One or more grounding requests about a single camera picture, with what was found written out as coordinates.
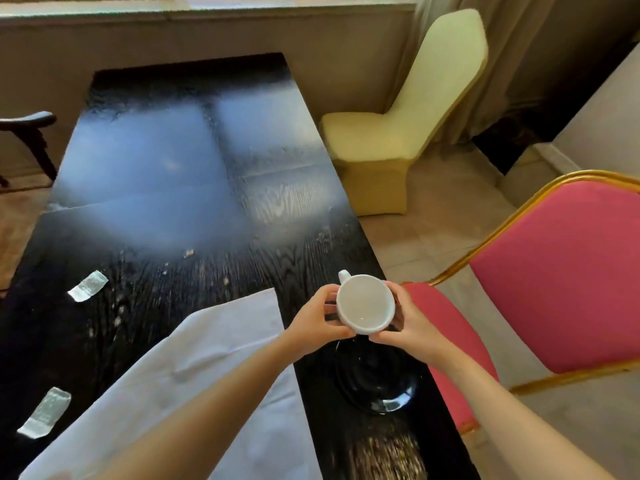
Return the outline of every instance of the chair backrest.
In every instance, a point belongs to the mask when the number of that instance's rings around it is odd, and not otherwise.
[[[476,10],[439,17],[427,31],[387,116],[405,152],[418,157],[446,117],[480,77],[488,48]]]
[[[640,358],[640,182],[620,182],[556,187],[470,261],[553,372]]]

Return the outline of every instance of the cup handle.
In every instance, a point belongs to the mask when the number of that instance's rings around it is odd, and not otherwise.
[[[346,269],[343,269],[340,273],[338,273],[338,279],[340,280],[340,284],[343,285],[345,282],[351,277],[349,272]]]

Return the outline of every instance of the chair armrest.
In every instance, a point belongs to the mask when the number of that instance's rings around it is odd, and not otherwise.
[[[44,128],[51,126],[58,119],[55,114],[48,111],[39,111],[23,118],[1,119],[0,131],[14,131],[21,128]]]

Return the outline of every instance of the tape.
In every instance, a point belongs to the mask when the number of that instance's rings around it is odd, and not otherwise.
[[[109,280],[104,274],[94,271],[67,293],[76,301],[85,301],[98,293],[107,281]]]
[[[18,433],[32,440],[48,435],[62,414],[69,407],[71,394],[57,387],[49,389],[36,411],[29,416]]]

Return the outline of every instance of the tabletop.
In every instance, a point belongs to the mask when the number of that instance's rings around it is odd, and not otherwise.
[[[76,303],[96,269],[108,283]],[[384,279],[281,54],[98,72],[0,310],[0,476],[190,313],[273,287],[288,326],[341,269]],[[407,406],[373,415],[334,355],[295,364],[325,478],[479,478],[425,365]],[[18,435],[50,387],[68,410]]]

